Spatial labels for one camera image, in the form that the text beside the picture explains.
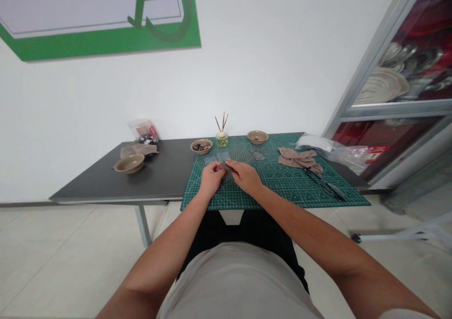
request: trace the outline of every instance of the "black pants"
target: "black pants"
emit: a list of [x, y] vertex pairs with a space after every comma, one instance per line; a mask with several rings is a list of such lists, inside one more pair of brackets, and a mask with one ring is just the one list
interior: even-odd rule
[[244, 241], [280, 256], [301, 280], [309, 293], [305, 270], [298, 265], [292, 239], [265, 210], [245, 210], [240, 225], [227, 226], [218, 211], [207, 211], [178, 274], [202, 251], [225, 241]]

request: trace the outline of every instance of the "white wall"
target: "white wall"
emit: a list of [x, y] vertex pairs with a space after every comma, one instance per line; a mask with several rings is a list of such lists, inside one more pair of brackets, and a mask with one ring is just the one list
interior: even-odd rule
[[162, 139], [321, 134], [391, 0], [196, 0], [202, 48], [22, 63], [0, 41], [0, 202], [49, 197], [149, 117]]

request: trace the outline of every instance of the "tan bowl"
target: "tan bowl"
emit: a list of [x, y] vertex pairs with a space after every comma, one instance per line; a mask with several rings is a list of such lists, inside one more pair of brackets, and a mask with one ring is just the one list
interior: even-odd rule
[[[208, 149], [203, 150], [203, 151], [196, 151], [194, 149], [194, 147], [197, 144], [210, 145], [210, 147]], [[209, 153], [209, 151], [212, 149], [212, 146], [213, 146], [213, 142], [211, 140], [209, 140], [209, 139], [198, 139], [198, 140], [195, 140], [194, 142], [192, 142], [192, 144], [190, 145], [190, 149], [193, 152], [195, 152], [196, 154], [203, 155], [203, 154]]]
[[143, 154], [133, 154], [130, 157], [121, 159], [114, 166], [116, 172], [132, 174], [138, 172], [145, 165], [145, 156]]
[[255, 145], [261, 145], [268, 139], [268, 134], [262, 131], [251, 131], [247, 134], [248, 140]]

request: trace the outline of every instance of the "white plate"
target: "white plate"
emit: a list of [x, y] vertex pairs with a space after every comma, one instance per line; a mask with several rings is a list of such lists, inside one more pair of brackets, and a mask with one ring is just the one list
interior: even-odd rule
[[365, 83], [354, 105], [386, 103], [408, 92], [405, 77], [392, 69], [377, 67]]

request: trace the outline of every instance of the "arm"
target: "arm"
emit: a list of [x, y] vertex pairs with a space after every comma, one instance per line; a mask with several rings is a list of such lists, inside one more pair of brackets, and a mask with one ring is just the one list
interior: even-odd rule
[[225, 174], [217, 161], [206, 166], [198, 194], [144, 251], [97, 319], [156, 317]]
[[251, 166], [235, 161], [227, 164], [238, 173], [232, 173], [237, 185], [329, 274], [358, 319], [377, 319], [396, 308], [439, 319], [413, 292], [343, 233], [262, 185]]

